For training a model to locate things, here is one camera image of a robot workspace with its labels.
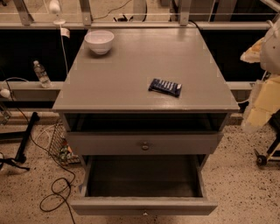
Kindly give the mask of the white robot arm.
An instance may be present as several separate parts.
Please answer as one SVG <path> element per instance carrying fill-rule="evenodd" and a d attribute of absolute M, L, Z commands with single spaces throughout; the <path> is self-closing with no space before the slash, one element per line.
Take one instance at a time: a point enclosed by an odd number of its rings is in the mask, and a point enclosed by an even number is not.
<path fill-rule="evenodd" d="M 241 123 L 245 132 L 263 127 L 280 109 L 280 19 L 268 21 L 269 30 L 241 55 L 241 61 L 260 63 L 269 77 L 258 80 L 251 90 Z"/>

